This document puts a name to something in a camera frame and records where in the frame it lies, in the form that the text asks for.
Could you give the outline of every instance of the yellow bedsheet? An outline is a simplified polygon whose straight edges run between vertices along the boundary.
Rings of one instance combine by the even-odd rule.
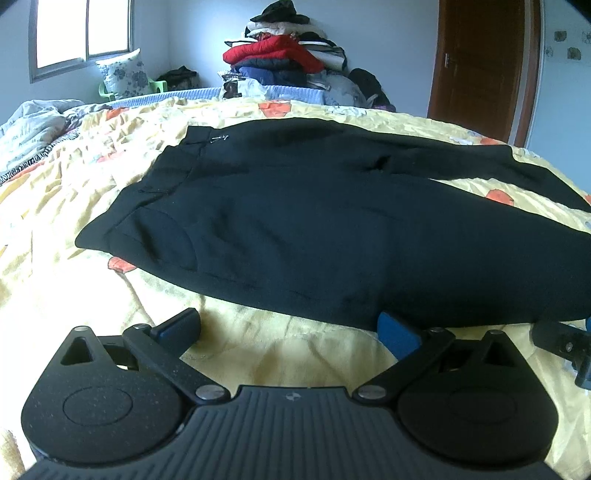
[[[115,335],[134,323],[156,325],[195,307],[202,317],[202,337],[183,359],[233,392],[239,384],[351,389],[395,361],[371,333],[205,297],[109,254],[74,245],[82,227],[104,212],[125,186],[139,180],[166,145],[178,144],[188,125],[221,128],[293,116],[447,142],[494,143],[429,119],[296,101],[171,98],[111,119],[105,111],[87,117],[78,139],[59,144],[45,162],[0,187],[0,480],[16,478],[34,462],[21,430],[20,411],[47,362],[76,325],[89,325],[97,335]],[[573,186],[527,150],[514,148],[514,157],[550,168]],[[591,232],[590,214],[515,186],[478,179],[448,183]],[[485,330],[455,333],[480,338]],[[564,479],[582,480],[591,472],[591,400],[574,386],[574,375],[561,359],[533,346],[530,326],[507,326],[505,331],[560,413],[547,463]]]

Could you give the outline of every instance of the black hat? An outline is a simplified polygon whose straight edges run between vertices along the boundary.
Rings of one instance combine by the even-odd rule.
[[[291,0],[278,0],[262,11],[261,15],[251,18],[251,22],[290,22],[307,24],[310,19],[305,15],[298,15],[294,2]]]

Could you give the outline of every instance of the white comforter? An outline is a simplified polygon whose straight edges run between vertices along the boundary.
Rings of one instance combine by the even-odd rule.
[[[80,100],[24,102],[0,127],[0,175],[41,153],[69,124],[64,112],[80,105]]]

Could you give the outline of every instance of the ridged black surface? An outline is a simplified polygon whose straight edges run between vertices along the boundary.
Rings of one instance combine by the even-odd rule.
[[[231,402],[197,409],[167,446],[100,469],[38,462],[23,480],[559,480],[537,463],[468,471],[409,441],[384,408],[342,388],[243,387]]]

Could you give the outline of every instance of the pillow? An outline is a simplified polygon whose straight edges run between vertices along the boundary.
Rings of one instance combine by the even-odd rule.
[[[139,49],[112,59],[99,60],[96,64],[103,74],[107,91],[113,93],[116,100],[152,93]]]

